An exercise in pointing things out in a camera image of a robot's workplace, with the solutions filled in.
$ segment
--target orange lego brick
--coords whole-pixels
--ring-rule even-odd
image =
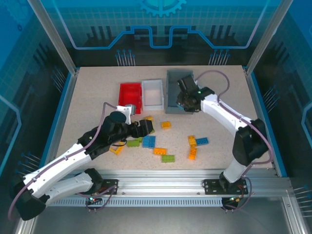
[[[147,120],[150,120],[150,121],[154,121],[153,116],[147,116],[147,117],[144,117],[144,119],[147,119]]]
[[[190,154],[189,154],[189,159],[195,160],[196,159],[196,154],[197,154],[197,148],[191,148]]]
[[[165,155],[167,154],[167,149],[154,148],[154,155]]]
[[[169,122],[169,121],[167,121],[167,122],[162,122],[162,123],[161,123],[161,128],[162,128],[162,129],[171,128],[171,122]]]
[[[195,140],[195,136],[194,136],[194,135],[188,136],[188,139],[189,139],[190,147],[196,147],[196,146],[197,146],[196,140]]]
[[[119,143],[121,146],[111,146],[110,148],[109,148],[109,150],[111,151],[111,152],[113,152],[115,155],[119,155],[120,154],[120,152],[121,152],[121,150],[125,147],[123,144],[124,144],[124,142],[120,142]]]

